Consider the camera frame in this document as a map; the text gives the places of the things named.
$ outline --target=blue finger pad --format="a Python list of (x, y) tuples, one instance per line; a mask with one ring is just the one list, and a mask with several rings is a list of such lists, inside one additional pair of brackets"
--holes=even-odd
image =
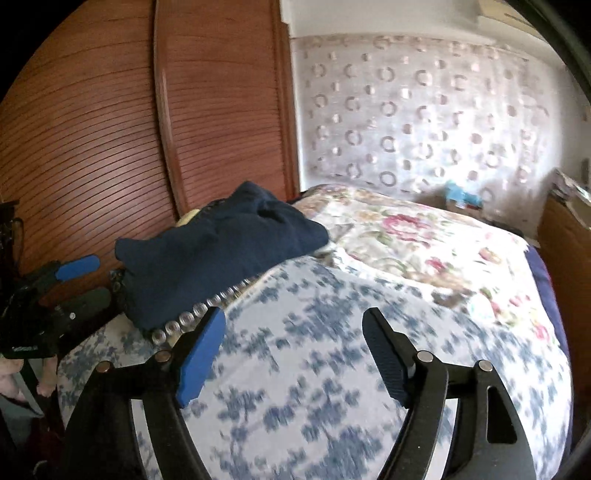
[(226, 316), (221, 309), (216, 309), (181, 367), (177, 390), (181, 408), (199, 396), (225, 333)]
[(56, 272), (56, 279), (60, 281), (68, 281), (72, 278), (81, 277), (87, 273), (94, 272), (99, 267), (99, 257), (96, 255), (88, 255), (87, 257), (82, 257), (78, 260), (62, 265)]

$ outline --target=wooden wardrobe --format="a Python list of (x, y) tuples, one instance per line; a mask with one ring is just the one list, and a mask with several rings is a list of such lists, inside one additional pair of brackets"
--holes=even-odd
[(287, 26), (279, 0), (87, 0), (0, 103), (0, 194), (20, 200), (21, 272), (149, 238), (252, 180), (299, 194)]

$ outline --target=navy blue blanket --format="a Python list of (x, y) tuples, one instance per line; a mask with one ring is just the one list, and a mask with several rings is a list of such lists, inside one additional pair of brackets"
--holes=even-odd
[(124, 311), (140, 329), (161, 327), (195, 303), (328, 241), (321, 224), (244, 182), (187, 225), (150, 240), (117, 240)]

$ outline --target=floral bedspread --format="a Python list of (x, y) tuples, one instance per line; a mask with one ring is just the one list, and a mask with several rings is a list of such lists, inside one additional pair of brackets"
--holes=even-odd
[(341, 185), (316, 187), (295, 206), (329, 231), (328, 265), (398, 284), (480, 324), (556, 341), (522, 238), (468, 216)]
[[(220, 354), (199, 398), (183, 410), (212, 478), (377, 478), (406, 410), (389, 397), (363, 339), (369, 307), (444, 362), (492, 361), (524, 425), (538, 479), (553, 476), (571, 402), (569, 365), (558, 346), (523, 338), (503, 323), (477, 325), (304, 257), (275, 267), (227, 308)], [(99, 361), (136, 364), (153, 351), (119, 316), (69, 353), (59, 367), (64, 422)], [(454, 405), (446, 406), (429, 479), (444, 468)], [(132, 411), (148, 477), (160, 478), (141, 403)]]

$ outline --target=yellow fabric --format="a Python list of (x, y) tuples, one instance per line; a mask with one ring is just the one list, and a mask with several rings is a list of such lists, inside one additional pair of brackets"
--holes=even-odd
[(185, 213), (185, 214), (184, 214), (184, 215), (183, 215), (183, 216), (182, 216), (182, 217), (179, 219), (179, 221), (177, 222), (176, 226), (183, 226), (183, 225), (186, 225), (186, 224), (188, 224), (188, 223), (191, 221), (191, 219), (192, 219), (192, 218), (193, 218), (195, 215), (197, 215), (197, 214), (199, 213), (199, 210), (200, 210), (200, 209), (198, 209), (198, 208), (195, 208), (195, 210), (191, 210), (190, 212), (188, 212), (188, 213)]

